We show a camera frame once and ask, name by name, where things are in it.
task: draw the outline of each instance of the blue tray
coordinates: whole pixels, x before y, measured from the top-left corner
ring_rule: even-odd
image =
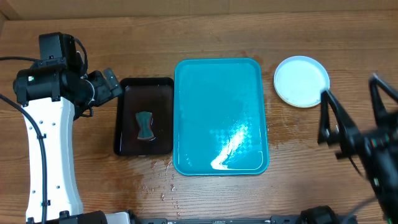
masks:
[[[175,69],[174,166],[183,175],[261,174],[269,164],[261,68],[250,58]]]

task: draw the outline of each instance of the white plate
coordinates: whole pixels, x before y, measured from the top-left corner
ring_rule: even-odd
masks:
[[[278,65],[274,87],[288,104],[308,108],[319,104],[321,92],[328,90],[328,72],[316,60],[306,56],[293,56]]]

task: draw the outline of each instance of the wooden table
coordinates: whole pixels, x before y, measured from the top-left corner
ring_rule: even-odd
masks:
[[[396,11],[11,21],[1,34],[0,56],[38,58],[39,34],[56,31],[83,42],[89,71],[111,67],[119,80],[173,77],[176,64],[186,58],[251,57],[262,67],[271,157],[265,173],[185,177],[168,166],[171,156],[115,156],[113,100],[95,108],[93,118],[73,124],[76,181],[85,212],[130,208],[140,217],[239,218],[298,214],[329,205],[343,214],[374,195],[348,161],[338,162],[333,149],[318,146],[320,107],[285,104],[272,81],[283,59],[313,57],[328,70],[331,89],[360,129],[374,127],[371,73],[379,72],[398,88]],[[2,94],[16,100],[12,81],[29,65],[0,63]],[[0,222],[22,223],[29,196],[25,124],[14,108],[0,105]],[[358,219],[382,222],[379,205],[364,208]]]

